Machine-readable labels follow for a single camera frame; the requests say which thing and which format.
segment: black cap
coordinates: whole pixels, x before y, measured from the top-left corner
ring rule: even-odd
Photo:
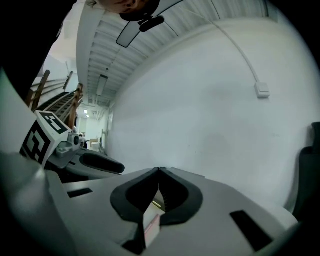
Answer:
[[[143,9],[131,13],[120,13],[120,17],[128,22],[138,22],[151,17],[158,9],[160,0],[149,0]]]

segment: white junction box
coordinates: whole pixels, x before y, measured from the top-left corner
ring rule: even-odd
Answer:
[[[259,99],[269,98],[270,91],[266,82],[256,82],[254,85],[256,96]]]

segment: white cord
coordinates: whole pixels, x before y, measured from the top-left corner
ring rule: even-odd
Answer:
[[[211,23],[211,24],[214,25],[217,29],[219,29],[219,30],[231,41],[231,43],[233,43],[233,45],[234,45],[234,46],[238,49],[238,51],[241,53],[242,57],[244,58],[244,60],[245,60],[246,63],[248,64],[248,66],[249,66],[249,68],[250,68],[250,70],[251,70],[251,72],[252,72],[252,74],[253,74],[253,77],[254,77],[255,81],[256,81],[256,82],[260,82],[260,80],[259,80],[259,78],[258,78],[258,75],[257,75],[254,67],[252,66],[251,62],[249,61],[249,59],[248,59],[248,57],[246,56],[246,54],[244,53],[244,51],[243,51],[243,50],[240,48],[240,46],[231,38],[231,36],[228,35],[228,33],[227,33],[225,30],[223,30],[219,25],[215,24],[215,23],[212,22],[211,20],[206,19],[205,17],[202,17],[201,15],[199,15],[199,14],[197,14],[197,13],[191,11],[191,10],[182,8],[182,7],[180,7],[180,6],[179,6],[179,8],[182,9],[182,10],[184,10],[184,11],[188,11],[188,12],[190,12],[190,13],[192,13],[192,14],[194,14],[194,15],[202,18],[202,19],[204,19],[205,21]]]

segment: fluorescent light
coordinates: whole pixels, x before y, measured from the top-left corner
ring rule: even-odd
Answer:
[[[98,96],[101,96],[104,89],[105,89],[105,86],[106,86],[106,83],[108,81],[108,77],[105,76],[105,75],[100,75],[99,77],[99,81],[98,81],[98,88],[96,89],[96,95]]]

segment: black sleeve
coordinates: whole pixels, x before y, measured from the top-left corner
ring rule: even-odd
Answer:
[[[1,3],[1,64],[24,100],[77,0]]]

